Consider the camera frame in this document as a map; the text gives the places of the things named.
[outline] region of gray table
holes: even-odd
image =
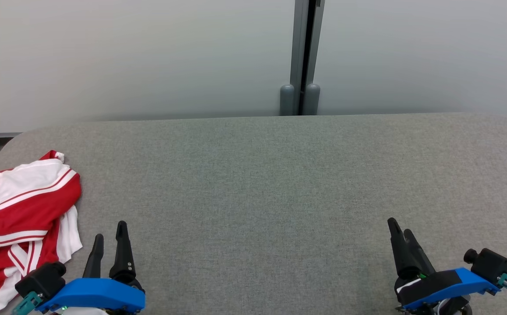
[[[394,315],[386,220],[438,270],[507,256],[507,119],[478,114],[97,122],[19,135],[0,169],[54,149],[81,174],[79,277],[127,221],[143,314]],[[507,313],[507,292],[474,314]]]

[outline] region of white wall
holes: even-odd
[[[294,0],[0,0],[0,132],[279,113]]]
[[[318,114],[507,116],[507,1],[326,0]]]

